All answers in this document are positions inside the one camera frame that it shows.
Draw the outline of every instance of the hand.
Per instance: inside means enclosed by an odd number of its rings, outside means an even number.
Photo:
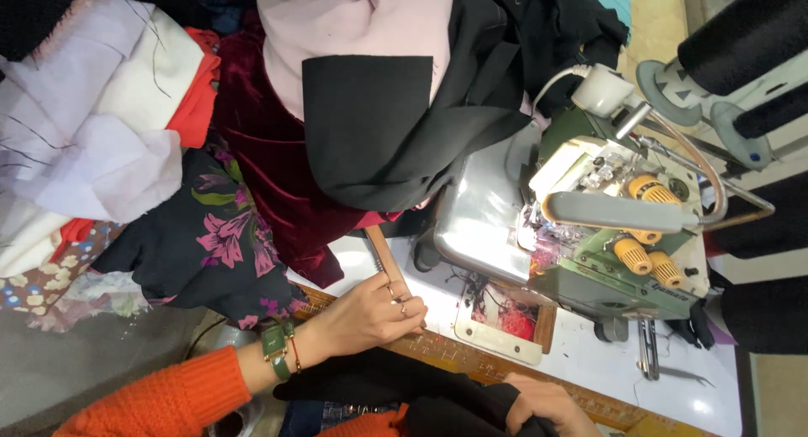
[[[552,421],[561,437],[602,436],[595,423],[561,386],[512,373],[505,377],[505,383],[520,391],[505,418],[510,435],[516,435],[524,422],[535,415]]]
[[[427,315],[423,300],[413,297],[403,282],[388,282],[384,273],[365,279],[304,325],[325,358],[356,354],[422,332],[420,324]],[[391,304],[394,298],[401,302]]]

